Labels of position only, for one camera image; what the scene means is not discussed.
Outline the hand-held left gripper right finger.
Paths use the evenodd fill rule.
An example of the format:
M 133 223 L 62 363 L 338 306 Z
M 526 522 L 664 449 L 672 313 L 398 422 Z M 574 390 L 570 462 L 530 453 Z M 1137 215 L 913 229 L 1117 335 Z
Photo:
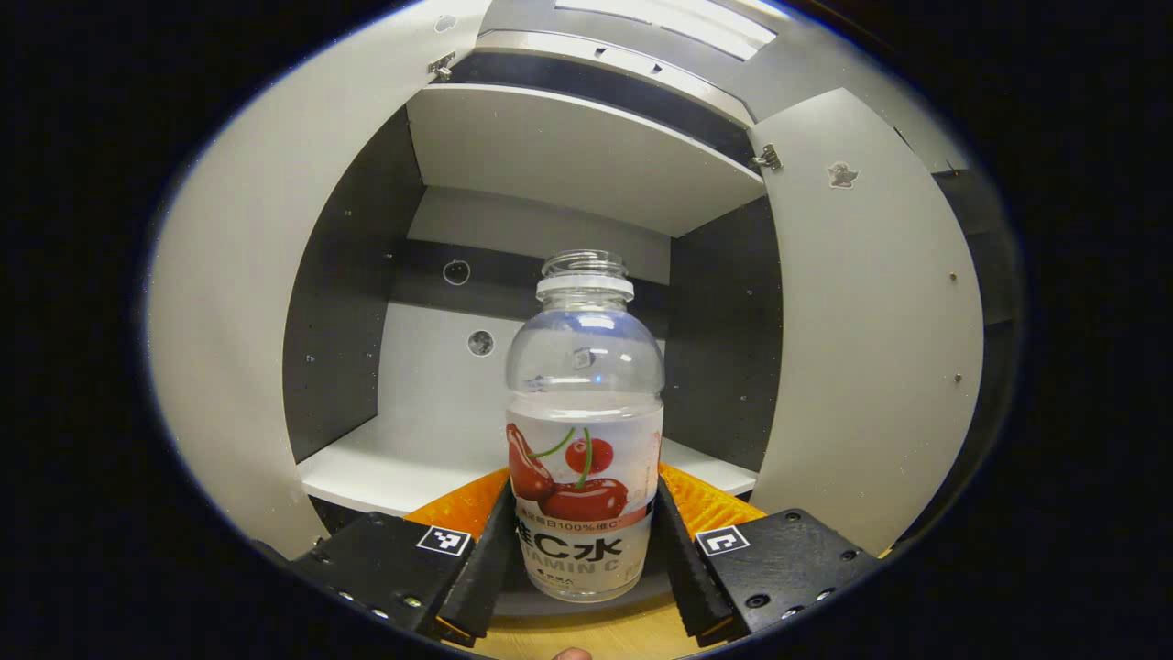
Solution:
M 684 630 L 700 647 L 796 626 L 882 567 L 813 513 L 762 513 L 665 464 L 652 525 Z

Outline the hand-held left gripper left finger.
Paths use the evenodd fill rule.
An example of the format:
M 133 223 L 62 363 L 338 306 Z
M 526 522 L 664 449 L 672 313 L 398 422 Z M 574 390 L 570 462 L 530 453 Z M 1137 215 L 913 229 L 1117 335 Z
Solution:
M 389 628 L 473 647 L 511 564 L 514 494 L 502 468 L 406 517 L 361 513 L 289 569 Z

